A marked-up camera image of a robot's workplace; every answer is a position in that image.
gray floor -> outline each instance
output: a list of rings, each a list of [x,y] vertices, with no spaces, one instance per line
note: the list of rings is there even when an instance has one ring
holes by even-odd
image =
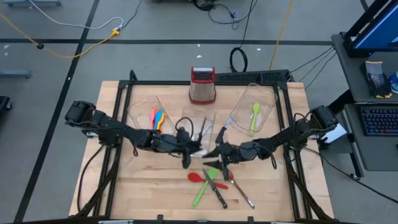
[[[249,7],[249,1],[220,2],[230,5],[237,15],[243,15]],[[93,0],[62,3],[62,7],[48,5],[44,10],[60,21],[84,24]],[[288,3],[288,0],[260,0],[251,16],[247,39],[276,40]],[[101,0],[93,26],[114,16],[126,19],[137,4],[136,0]],[[0,10],[34,38],[79,39],[82,33],[80,28],[52,23],[35,9],[8,8],[0,4]],[[222,9],[214,11],[214,17],[229,19],[223,13]],[[352,26],[362,13],[359,0],[297,1],[282,39],[330,40],[332,34]],[[105,38],[114,26],[117,22],[107,26],[109,29],[91,30],[88,38]],[[4,21],[0,21],[0,28],[5,31],[0,33],[0,38],[22,38]],[[162,4],[143,0],[137,17],[117,39],[240,39],[243,31],[244,24],[238,30],[232,30],[229,25],[212,23],[205,12],[183,0],[164,0]],[[46,47],[73,55],[77,44],[46,44]],[[86,144],[86,138],[79,130],[63,123],[63,116],[73,100],[95,102],[103,80],[127,79],[130,69],[134,69],[140,80],[188,80],[191,66],[215,66],[217,72],[229,72],[228,57],[233,47],[235,45],[105,44],[82,57],[24,221],[68,215]],[[273,69],[293,70],[327,48],[281,45]],[[249,57],[248,70],[268,69],[273,45],[244,45],[243,49]],[[6,223],[14,219],[72,60],[53,57],[31,44],[5,43],[1,44],[0,51],[0,67],[33,71],[30,79],[0,80],[0,95],[10,96],[14,104],[0,129],[0,177],[3,180],[0,182],[0,223]],[[238,57],[236,64],[237,69],[243,66]],[[311,65],[295,72],[296,80],[300,80]],[[319,69],[320,66],[303,79],[304,84],[308,85]],[[347,88],[340,63],[335,57],[308,88],[308,102],[311,107],[327,105]],[[352,172],[349,156],[333,153],[333,149],[343,147],[349,146],[339,141],[325,155],[338,167]],[[347,222],[397,223],[397,205],[378,197],[327,165],[325,175],[336,218]],[[362,181],[398,198],[397,177],[398,172],[365,172]]]

red spoon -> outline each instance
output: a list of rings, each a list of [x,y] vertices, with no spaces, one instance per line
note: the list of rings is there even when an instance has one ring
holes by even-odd
[[[206,182],[205,179],[201,178],[199,176],[199,174],[194,173],[194,172],[188,174],[188,179],[191,180],[192,182]],[[216,187],[219,187],[221,189],[228,189],[228,186],[226,186],[224,184],[220,184],[220,183],[216,183],[216,182],[214,182],[214,184],[216,185]]]

yellow cable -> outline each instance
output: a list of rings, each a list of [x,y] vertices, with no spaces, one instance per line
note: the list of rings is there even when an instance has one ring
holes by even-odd
[[[290,0],[289,8],[288,8],[288,10],[286,12],[286,15],[285,15],[284,23],[282,24],[282,27],[280,28],[278,40],[276,41],[276,46],[275,46],[275,49],[274,49],[274,53],[272,54],[271,64],[269,65],[269,70],[272,69],[272,64],[274,63],[275,54],[276,54],[276,51],[277,51],[278,46],[279,46],[279,40],[282,38],[282,33],[283,33],[284,29],[285,29],[287,18],[288,18],[289,14],[290,14],[290,11],[292,10],[293,1],[294,0]]]
[[[20,32],[26,39],[30,40],[33,44],[35,44],[36,46],[39,46],[39,43],[37,43],[36,41],[34,41],[32,38],[30,38],[28,35],[26,35],[22,30],[20,30],[17,26],[15,26],[3,13],[0,13],[0,16],[10,25],[12,26],[12,28],[14,28],[16,31]],[[86,54],[87,52],[89,52],[91,49],[93,49],[94,47],[98,46],[99,44],[102,44],[106,41],[108,41],[110,38],[114,37],[115,35],[119,35],[119,31],[117,30],[112,30],[112,34],[107,37],[106,39],[102,40],[101,42],[98,42],[97,44],[92,45],[91,47],[89,47],[87,50],[85,50],[84,52],[78,54],[78,55],[74,55],[74,56],[63,56],[60,55],[58,53],[53,52],[52,50],[49,49],[44,49],[45,51],[47,51],[50,54],[53,54],[55,56],[61,57],[61,58],[77,58],[80,57],[84,54]]]
[[[52,50],[49,50],[49,49],[44,49],[44,50],[47,51],[47,52],[49,52],[49,53],[51,53],[51,54],[53,54],[53,55],[55,55],[55,56],[61,57],[61,58],[76,58],[76,57],[80,57],[80,56],[86,54],[89,50],[93,49],[94,47],[98,46],[99,44],[102,44],[102,43],[108,41],[108,40],[109,40],[110,38],[112,38],[113,36],[114,36],[114,34],[111,34],[109,37],[107,37],[106,39],[102,40],[101,42],[98,42],[98,43],[96,43],[95,45],[92,45],[91,47],[89,47],[89,48],[88,48],[87,50],[85,50],[84,52],[82,52],[82,53],[80,53],[80,54],[78,54],[78,55],[74,55],[74,56],[63,56],[63,55],[60,55],[60,54],[58,54],[58,53],[55,53],[55,52],[53,52]]]

computer monitor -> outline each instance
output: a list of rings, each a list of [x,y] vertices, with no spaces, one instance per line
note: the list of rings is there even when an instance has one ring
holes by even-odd
[[[344,38],[344,47],[350,57],[398,51],[398,1],[374,1]]]

metal grater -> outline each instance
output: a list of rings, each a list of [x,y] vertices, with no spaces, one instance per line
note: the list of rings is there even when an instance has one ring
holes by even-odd
[[[192,67],[189,99],[195,104],[207,104],[216,100],[214,67]]]

